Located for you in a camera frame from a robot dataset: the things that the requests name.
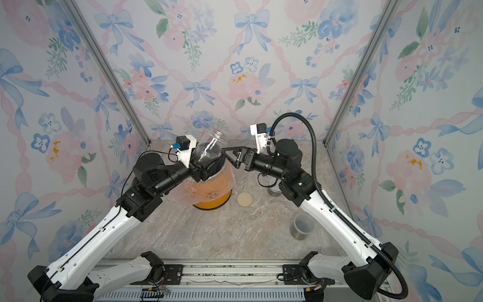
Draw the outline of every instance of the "blue flower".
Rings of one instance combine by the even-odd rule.
[[[129,55],[129,59],[131,60],[129,65],[131,65],[135,71],[139,72],[139,70],[142,68],[144,70],[144,75],[151,77],[149,68],[154,67],[154,63],[152,61],[144,61],[144,58],[140,53],[136,53],[136,56]]]
[[[213,126],[215,124],[215,118],[211,113],[208,111],[195,111],[192,116],[191,120],[193,121],[193,126],[195,128],[206,128]]]
[[[193,8],[193,15],[194,20],[201,23],[201,17],[203,17],[203,13],[201,12],[201,8]]]
[[[132,90],[131,87],[129,87],[128,91],[125,92],[125,93],[126,93],[127,98],[132,98],[133,100],[137,100],[136,93],[134,92],[134,90]]]
[[[465,65],[466,63],[469,62],[469,59],[465,58],[468,51],[469,51],[469,48],[467,47],[465,48],[465,50],[463,50],[463,52],[459,55],[458,58],[456,56],[453,57],[453,63],[455,64],[453,66],[454,70],[459,71],[461,65]]]
[[[37,234],[37,227],[31,222],[21,220],[46,218],[61,212],[61,210],[53,210],[56,205],[54,201],[37,212],[29,213],[37,204],[39,204],[39,199],[29,192],[18,195],[17,200],[15,200],[15,210],[10,212],[4,222],[0,223],[0,244],[9,242],[14,235],[15,228],[30,236],[31,241],[27,248],[29,259],[32,259],[33,252],[40,251],[34,239]]]
[[[354,144],[351,150],[347,153],[347,161],[351,165],[351,170],[359,174],[364,168],[364,152],[362,152],[359,145]]]
[[[363,227],[367,227],[367,233],[375,238],[381,237],[383,235],[383,230],[381,227],[376,223],[374,217],[372,217],[372,210],[369,208],[368,205],[364,207],[364,214],[366,215],[366,219],[361,220],[357,215],[354,214],[355,220],[360,222]]]
[[[341,185],[344,185],[344,183],[347,181],[345,179],[345,172],[344,170],[339,171],[339,181],[341,182]]]
[[[435,175],[441,175],[444,170],[451,170],[455,167],[452,162],[454,158],[455,156],[452,153],[449,153],[445,148],[441,148],[437,153],[432,153],[429,157],[429,160],[432,163],[431,171]]]
[[[211,36],[214,36],[214,33],[216,33],[218,30],[214,28],[214,21],[209,21],[208,19],[205,19],[205,26],[207,32],[211,34]]]
[[[203,25],[201,25],[200,27],[199,24],[196,24],[196,30],[194,31],[194,34],[196,35],[196,42],[202,41],[203,43],[205,43],[205,38],[208,38],[205,27]]]
[[[425,141],[422,137],[418,139],[412,150],[422,158],[429,156],[429,148],[431,147],[430,141]]]
[[[446,89],[448,88],[448,84],[446,80],[449,80],[453,77],[454,73],[451,72],[451,65],[446,66],[441,76],[436,78],[438,85],[436,86],[436,91],[440,88]]]
[[[240,64],[240,62],[236,62],[235,64],[231,64],[230,65],[230,68],[231,68],[231,73],[232,74],[241,73],[243,71],[243,67]]]
[[[45,7],[50,27],[59,36],[62,44],[70,50],[81,43],[81,38],[59,2],[54,1]]]
[[[433,80],[438,78],[438,75],[440,74],[440,71],[436,72],[436,67],[431,70],[431,72],[425,72],[424,79],[419,80],[418,85],[423,87],[423,92],[426,91],[426,89],[433,88]]]
[[[407,278],[411,281],[414,285],[416,290],[418,291],[419,295],[422,298],[422,301],[429,302],[430,298],[432,297],[434,301],[442,302],[440,292],[428,283],[427,280],[427,271],[426,268],[416,264],[408,264],[406,266],[406,275]]]
[[[33,135],[33,142],[30,144],[30,146],[35,149],[39,150],[42,153],[45,153],[47,151],[47,148],[49,147],[50,144],[50,137],[46,135],[40,135],[38,133],[35,133]]]
[[[256,72],[257,64],[258,64],[258,60],[255,59],[255,57],[247,57],[245,59],[244,67],[248,69],[250,72]]]
[[[431,266],[450,273],[459,283],[463,285],[469,287],[479,286],[481,282],[483,282],[483,254],[474,247],[465,248],[461,254],[466,263],[475,270],[474,272],[455,273],[451,271],[441,260],[429,255],[429,257],[433,260]],[[481,301],[483,301],[483,289],[480,290],[480,292],[476,294],[476,297],[473,299],[473,302]]]
[[[214,13],[214,9],[210,9],[210,6],[206,3],[205,4],[205,11],[203,12],[203,14],[207,18],[213,19],[213,13]]]
[[[152,84],[150,87],[153,88],[157,92],[157,99],[158,101],[161,102],[169,102],[168,96],[169,94],[167,92],[163,92],[164,89],[166,88],[166,85],[160,84],[168,79],[168,75],[163,75],[163,76],[156,76],[151,79]]]
[[[60,122],[56,121],[56,117],[53,113],[42,113],[42,116],[39,118],[39,125],[43,127],[43,131],[45,133],[52,133],[53,131],[59,132],[62,126]]]
[[[320,14],[321,23],[317,29],[319,38],[332,36],[334,39],[347,34],[357,24],[357,8],[354,0],[333,1]]]
[[[57,231],[49,245],[49,261],[54,262],[82,240],[84,226],[81,220],[71,220]]]
[[[451,56],[454,55],[455,52],[456,52],[456,49],[452,48],[451,46],[448,46],[448,48],[444,51],[443,56],[438,59],[438,62],[441,62],[440,68],[443,67],[445,62],[453,61],[453,58]]]
[[[111,180],[111,183],[107,187],[106,191],[104,192],[104,196],[106,198],[111,198],[111,195],[114,193],[116,194],[117,197],[119,197],[119,187],[122,187],[124,185],[124,182],[126,181],[126,178],[123,178],[120,180],[121,176],[119,176],[119,172],[114,170],[113,172],[113,179]]]

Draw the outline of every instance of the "wall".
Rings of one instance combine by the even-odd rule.
[[[37,301],[27,273],[99,223],[144,146],[58,2],[0,3],[0,301]]]
[[[329,144],[359,225],[398,247],[408,301],[483,301],[482,13],[403,0]]]
[[[289,111],[325,137],[386,0],[77,4],[153,139],[249,139]],[[277,132],[309,138],[296,120]]]

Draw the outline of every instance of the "jar lid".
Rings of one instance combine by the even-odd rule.
[[[253,203],[253,196],[248,192],[242,192],[237,197],[238,204],[242,207],[249,207]]]

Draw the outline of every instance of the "blue bow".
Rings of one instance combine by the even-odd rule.
[[[42,81],[24,81],[17,79],[9,74],[21,73],[24,72],[23,67],[18,62],[17,58],[7,49],[2,48],[0,49],[0,85],[3,86],[5,91],[10,94],[13,100],[17,103],[18,109],[15,111],[15,126],[17,129],[20,129],[20,125],[24,124],[28,127],[27,121],[25,120],[24,113],[22,112],[22,105],[24,104],[24,98],[18,89],[9,82],[2,79],[5,76],[14,84],[22,87],[25,90],[28,90],[32,93],[37,95],[41,95],[44,97],[49,97],[49,95],[42,90],[39,89],[42,86]]]
[[[384,125],[381,122],[381,119],[379,118],[379,115],[377,113],[374,113],[372,117],[370,118],[370,123],[373,124],[375,127],[372,128],[371,132],[369,134],[365,133],[359,133],[359,139],[363,139],[365,137],[367,138],[372,138],[374,135],[374,143],[372,143],[372,156],[374,157],[374,151],[379,154],[379,143],[378,143],[378,137],[379,135],[381,136],[381,141],[385,140],[390,134],[391,134],[391,128],[389,126]]]
[[[153,130],[153,131],[159,131],[159,137],[156,138],[157,140],[160,140],[161,138],[163,138],[166,135],[163,130],[173,130],[173,126],[171,125],[171,123],[164,123],[162,125],[151,124],[151,125],[149,125],[149,128],[151,128],[151,130]]]
[[[478,92],[471,100],[471,103],[478,108],[483,108],[483,87],[480,88],[480,90],[478,90]],[[436,128],[441,130],[438,137],[449,133],[453,133],[456,131],[459,131],[463,134],[474,134],[483,129],[483,115],[480,115],[479,117],[471,121],[469,124],[461,128],[458,128],[453,125],[441,125],[441,126],[437,126]],[[480,151],[478,153],[478,170],[481,170],[481,169],[483,169],[483,143],[480,146]]]
[[[104,111],[104,114],[106,114],[106,131],[111,130],[111,126],[109,126],[109,111],[107,110],[107,107],[114,111],[119,111],[119,109],[116,107],[117,102],[106,102],[108,98],[109,94],[107,93],[106,87],[101,86],[99,88],[99,94],[95,99],[92,100],[91,104],[91,107],[95,112],[99,112],[99,109],[102,108],[102,111]]]
[[[122,44],[121,32],[129,41],[131,41],[131,43],[134,44],[134,46],[144,51],[144,48],[140,45],[140,43],[143,43],[144,40],[131,35],[125,28],[123,28],[133,28],[131,15],[126,10],[120,10],[116,15],[112,14],[110,16],[106,14],[96,14],[94,18],[102,29],[108,29],[110,26],[113,27],[116,44],[111,46],[111,49],[109,50],[110,53],[114,53],[117,56],[117,47]]]
[[[243,46],[245,44],[250,43],[252,40],[252,26],[250,24],[254,24],[263,28],[267,28],[269,25],[270,13],[267,10],[261,10],[257,14],[248,15],[246,13],[238,13],[235,15],[235,26],[237,28],[243,28],[246,26],[246,34],[245,34],[245,42],[241,43],[233,50],[233,53],[237,53],[240,55],[240,51],[242,51]],[[253,26],[253,31],[255,32],[256,39],[258,43],[262,46],[265,51],[267,50],[266,43],[271,42],[271,39],[265,37],[258,27]]]
[[[189,107],[193,108],[193,104],[194,104],[194,103],[195,103],[197,100],[199,100],[199,94],[200,94],[200,93],[201,93],[201,95],[202,95],[202,96],[205,98],[205,100],[206,100],[208,103],[210,103],[211,105],[213,105],[213,106],[214,106],[214,104],[213,104],[213,102],[212,102],[212,101],[213,101],[215,98],[214,98],[214,97],[212,97],[212,96],[207,95],[207,94],[206,94],[204,91],[202,91],[202,90],[201,90],[201,89],[203,89],[203,90],[206,90],[206,91],[210,91],[210,89],[211,89],[211,88],[210,88],[210,81],[208,81],[208,80],[203,80],[203,81],[201,81],[201,82],[195,82],[195,83],[193,83],[193,82],[184,82],[184,83],[183,83],[183,88],[184,88],[186,91],[191,91],[191,90],[192,90],[192,91],[193,91],[193,93],[194,93],[194,96],[195,96],[195,98],[194,98],[192,101],[188,102],[188,104],[186,104],[186,106],[189,106]]]
[[[294,79],[294,80],[290,81],[290,87],[292,87],[292,88],[298,87],[298,91],[297,91],[296,96],[294,98],[288,99],[288,101],[286,101],[285,104],[290,105],[290,103],[293,102],[293,100],[295,100],[296,98],[299,98],[302,95],[304,86],[305,86],[305,94],[307,95],[307,98],[309,99],[309,101],[311,103],[313,103],[312,98],[315,98],[316,95],[313,94],[312,92],[310,92],[309,87],[311,87],[311,88],[317,87],[317,85],[319,84],[319,79],[320,78],[318,76],[314,76],[314,77],[311,77],[308,80],[307,79],[306,80]]]
[[[246,139],[249,140],[252,138],[252,134],[250,132],[250,127],[240,127],[241,133],[246,133]]]
[[[45,218],[61,212],[61,210],[53,210],[54,206],[56,205],[56,202],[54,201],[50,205],[37,212],[27,214],[31,209],[35,208],[38,203],[39,200],[31,193],[25,192],[18,195],[17,200],[15,201],[15,211],[10,213],[5,222],[0,223],[0,244],[5,244],[12,238],[15,227],[31,237],[32,240],[30,241],[27,249],[29,259],[32,258],[33,252],[40,251],[37,247],[37,243],[34,240],[35,234],[37,233],[37,227],[31,222],[19,222],[19,220],[21,218]]]
[[[364,227],[366,227],[370,224],[370,226],[368,227],[368,231],[367,231],[367,233],[369,233],[369,235],[374,236],[375,238],[381,237],[382,234],[383,234],[383,230],[376,223],[376,220],[374,219],[374,217],[372,217],[372,211],[370,210],[368,205],[366,205],[364,207],[364,214],[366,214],[366,216],[367,216],[366,219],[361,220],[357,215],[354,215],[355,219],[357,221],[359,221],[362,224],[362,226],[364,226]]]

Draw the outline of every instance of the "glass jar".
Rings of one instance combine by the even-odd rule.
[[[191,157],[198,163],[203,163],[221,155],[221,149],[228,144],[228,137],[211,127],[199,141]]]

